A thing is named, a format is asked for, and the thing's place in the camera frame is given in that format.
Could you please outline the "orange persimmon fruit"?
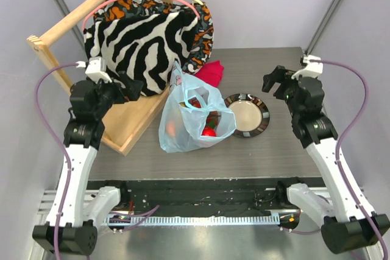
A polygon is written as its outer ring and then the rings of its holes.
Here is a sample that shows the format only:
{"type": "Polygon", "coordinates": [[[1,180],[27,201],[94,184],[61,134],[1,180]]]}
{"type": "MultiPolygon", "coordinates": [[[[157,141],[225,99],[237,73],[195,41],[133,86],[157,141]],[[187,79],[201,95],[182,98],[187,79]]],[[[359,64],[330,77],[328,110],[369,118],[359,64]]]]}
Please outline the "orange persimmon fruit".
{"type": "Polygon", "coordinates": [[[169,121],[165,125],[165,131],[170,137],[176,136],[176,123],[174,121],[169,121]]]}

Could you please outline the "light blue cartoon plastic bag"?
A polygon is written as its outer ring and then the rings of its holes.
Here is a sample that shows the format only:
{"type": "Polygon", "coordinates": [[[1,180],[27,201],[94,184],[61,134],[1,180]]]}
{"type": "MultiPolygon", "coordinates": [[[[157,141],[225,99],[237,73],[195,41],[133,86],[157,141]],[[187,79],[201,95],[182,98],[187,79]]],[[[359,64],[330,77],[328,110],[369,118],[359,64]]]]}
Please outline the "light blue cartoon plastic bag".
{"type": "Polygon", "coordinates": [[[160,147],[168,153],[212,147],[231,136],[235,130],[235,115],[226,107],[220,90],[182,71],[180,64],[175,62],[171,71],[169,95],[158,129],[160,147]],[[207,101],[195,91],[199,87],[209,91],[207,101]],[[196,108],[188,102],[194,97],[198,99],[202,108],[196,108]],[[179,105],[180,102],[184,102],[187,108],[179,105]],[[211,111],[218,111],[221,115],[215,129],[216,137],[202,136],[202,131],[206,127],[206,118],[211,111]],[[165,125],[169,121],[175,122],[175,137],[170,137],[165,131],[165,125]]]}

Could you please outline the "red yellow cherry bunch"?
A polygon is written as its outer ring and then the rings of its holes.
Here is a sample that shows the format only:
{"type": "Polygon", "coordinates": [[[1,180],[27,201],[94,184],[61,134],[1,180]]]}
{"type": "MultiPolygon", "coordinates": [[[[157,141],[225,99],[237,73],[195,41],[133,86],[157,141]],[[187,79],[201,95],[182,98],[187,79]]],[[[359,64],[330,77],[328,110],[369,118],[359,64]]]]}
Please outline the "red yellow cherry bunch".
{"type": "MultiPolygon", "coordinates": [[[[188,102],[196,108],[202,108],[202,105],[200,104],[200,102],[198,101],[198,99],[196,97],[189,99],[188,102]]],[[[209,112],[209,114],[206,118],[205,126],[215,130],[219,124],[220,117],[221,117],[221,115],[218,111],[209,112]]]]}

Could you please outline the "red apple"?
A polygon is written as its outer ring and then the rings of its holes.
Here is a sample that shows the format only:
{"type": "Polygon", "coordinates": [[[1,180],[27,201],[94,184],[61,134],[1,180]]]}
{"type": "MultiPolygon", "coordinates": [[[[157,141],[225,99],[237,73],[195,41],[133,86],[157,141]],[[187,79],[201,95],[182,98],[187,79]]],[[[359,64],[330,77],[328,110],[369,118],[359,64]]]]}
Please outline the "red apple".
{"type": "Polygon", "coordinates": [[[216,132],[213,128],[206,126],[202,131],[202,136],[216,137],[216,132]]]}

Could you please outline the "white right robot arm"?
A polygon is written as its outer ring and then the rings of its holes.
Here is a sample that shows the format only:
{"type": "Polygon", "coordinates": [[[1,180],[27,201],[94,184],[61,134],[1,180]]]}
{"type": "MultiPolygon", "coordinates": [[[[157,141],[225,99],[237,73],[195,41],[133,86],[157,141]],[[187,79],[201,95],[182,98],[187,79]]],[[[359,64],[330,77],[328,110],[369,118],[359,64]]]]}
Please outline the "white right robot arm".
{"type": "Polygon", "coordinates": [[[327,248],[340,254],[383,242],[389,218],[374,210],[346,163],[341,137],[322,111],[321,72],[308,66],[299,71],[276,66],[263,77],[262,90],[267,93],[279,83],[274,97],[287,104],[292,131],[316,163],[331,199],[328,203],[305,183],[295,183],[279,189],[275,201],[282,208],[295,205],[306,212],[320,228],[327,248]]]}

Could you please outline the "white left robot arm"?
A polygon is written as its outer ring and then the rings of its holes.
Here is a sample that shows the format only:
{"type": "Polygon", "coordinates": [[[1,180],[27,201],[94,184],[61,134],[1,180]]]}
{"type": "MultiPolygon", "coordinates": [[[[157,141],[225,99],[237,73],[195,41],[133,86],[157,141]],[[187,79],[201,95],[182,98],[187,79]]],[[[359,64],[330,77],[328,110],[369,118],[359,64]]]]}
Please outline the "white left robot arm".
{"type": "Polygon", "coordinates": [[[108,214],[122,211],[130,203],[123,181],[107,181],[89,204],[84,203],[91,167],[105,131],[103,118],[115,104],[135,101],[143,84],[130,81],[122,88],[108,77],[87,78],[70,87],[69,121],[63,139],[54,136],[63,152],[63,167],[52,208],[32,237],[56,259],[62,254],[90,257],[98,239],[98,228],[108,214]]]}

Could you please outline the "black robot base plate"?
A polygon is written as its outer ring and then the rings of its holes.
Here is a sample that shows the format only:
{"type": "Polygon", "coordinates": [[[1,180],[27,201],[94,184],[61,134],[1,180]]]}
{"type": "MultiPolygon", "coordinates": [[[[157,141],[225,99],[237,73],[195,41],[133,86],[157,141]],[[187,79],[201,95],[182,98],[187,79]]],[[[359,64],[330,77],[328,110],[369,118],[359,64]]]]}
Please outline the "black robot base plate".
{"type": "Polygon", "coordinates": [[[89,190],[119,188],[122,199],[115,210],[137,214],[157,208],[159,217],[268,216],[273,209],[293,209],[286,189],[303,183],[291,178],[231,178],[186,180],[89,181],[89,190]]]}

